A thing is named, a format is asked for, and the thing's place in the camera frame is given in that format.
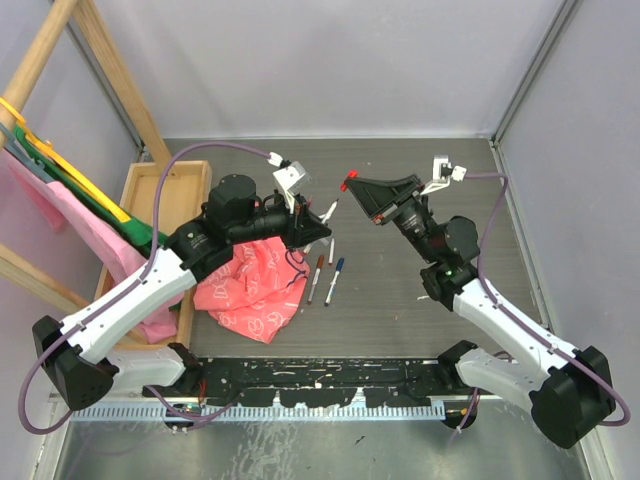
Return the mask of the white pen brown cap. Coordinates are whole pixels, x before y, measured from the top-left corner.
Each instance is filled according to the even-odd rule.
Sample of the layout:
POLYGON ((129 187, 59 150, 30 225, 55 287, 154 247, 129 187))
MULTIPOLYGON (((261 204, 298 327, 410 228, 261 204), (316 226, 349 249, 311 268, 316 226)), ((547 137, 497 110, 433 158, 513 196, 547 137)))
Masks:
POLYGON ((317 287, 317 284, 318 284, 318 281, 319 281, 319 277, 320 277, 320 274, 321 274, 321 271, 322 271, 324 260, 325 260, 325 255, 324 254, 319 255, 319 257, 317 259, 317 262, 316 262, 316 267, 314 269, 313 277, 312 277, 312 280, 311 280, 311 287, 310 287, 309 294, 308 294, 308 297, 307 297, 307 305, 311 305, 312 302, 313 302, 314 294, 315 294, 316 287, 317 287))

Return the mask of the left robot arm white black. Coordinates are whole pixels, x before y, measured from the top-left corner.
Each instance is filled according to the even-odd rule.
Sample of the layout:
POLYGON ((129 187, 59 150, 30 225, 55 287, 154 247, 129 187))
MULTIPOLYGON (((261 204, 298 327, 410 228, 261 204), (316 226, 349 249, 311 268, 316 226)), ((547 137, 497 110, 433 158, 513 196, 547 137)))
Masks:
POLYGON ((225 176, 200 214, 178 227, 134 274, 93 304, 57 321, 32 327, 42 368, 71 411, 83 410, 117 387, 167 386, 194 393, 200 372, 182 345, 171 345, 127 366, 112 348, 134 326, 233 258, 237 244, 278 237, 294 249, 330 235, 310 211, 300 188, 308 175, 297 162, 273 173, 276 189, 265 200, 246 175, 225 176))

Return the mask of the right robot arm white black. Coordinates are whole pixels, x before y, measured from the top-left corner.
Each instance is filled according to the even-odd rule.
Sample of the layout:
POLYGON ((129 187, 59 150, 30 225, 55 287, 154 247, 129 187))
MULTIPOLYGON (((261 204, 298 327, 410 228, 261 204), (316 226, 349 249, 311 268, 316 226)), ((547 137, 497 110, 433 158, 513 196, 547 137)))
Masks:
POLYGON ((603 424, 620 402, 614 396, 606 356, 593 346, 579 350, 516 309, 480 273, 475 223, 454 216, 439 223, 415 175, 383 181, 351 177, 343 187, 377 225, 393 223, 427 262, 420 276, 428 297, 470 321, 499 344, 499 360, 469 341, 438 358, 444 390, 485 390, 529 412, 556 446, 571 448, 603 424))

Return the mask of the red pen cap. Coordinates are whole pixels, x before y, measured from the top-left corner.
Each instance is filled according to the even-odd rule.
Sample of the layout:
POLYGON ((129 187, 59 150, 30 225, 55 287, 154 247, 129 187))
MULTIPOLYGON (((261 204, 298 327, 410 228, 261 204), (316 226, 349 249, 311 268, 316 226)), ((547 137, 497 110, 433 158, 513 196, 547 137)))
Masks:
POLYGON ((357 178, 358 177, 359 172, 357 170, 351 170, 346 177, 344 178, 344 180, 342 181, 341 185, 340 185, 340 190, 342 192, 346 192, 348 189, 348 181, 350 179, 353 178, 357 178))

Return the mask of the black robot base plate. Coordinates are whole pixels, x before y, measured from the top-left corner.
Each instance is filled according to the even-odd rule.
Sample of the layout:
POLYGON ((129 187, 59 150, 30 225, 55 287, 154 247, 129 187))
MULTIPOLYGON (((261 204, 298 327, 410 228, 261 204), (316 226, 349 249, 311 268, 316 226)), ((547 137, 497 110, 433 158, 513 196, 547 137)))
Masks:
POLYGON ((160 387, 165 398, 199 397, 210 406, 429 406, 435 397, 472 394, 432 359, 201 358, 189 382, 160 387))

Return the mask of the short white pen red tip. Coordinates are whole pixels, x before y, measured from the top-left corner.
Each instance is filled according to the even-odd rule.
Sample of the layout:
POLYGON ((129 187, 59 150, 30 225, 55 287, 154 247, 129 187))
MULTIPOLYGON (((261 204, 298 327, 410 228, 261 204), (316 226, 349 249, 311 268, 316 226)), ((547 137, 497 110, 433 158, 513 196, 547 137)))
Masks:
POLYGON ((337 206, 338 206, 338 202, 339 200, 336 199, 329 207, 329 209, 323 214, 325 215, 325 219, 324 222, 322 222, 322 224, 326 224, 329 219, 331 218, 332 214, 334 213, 334 211, 336 210, 337 206))

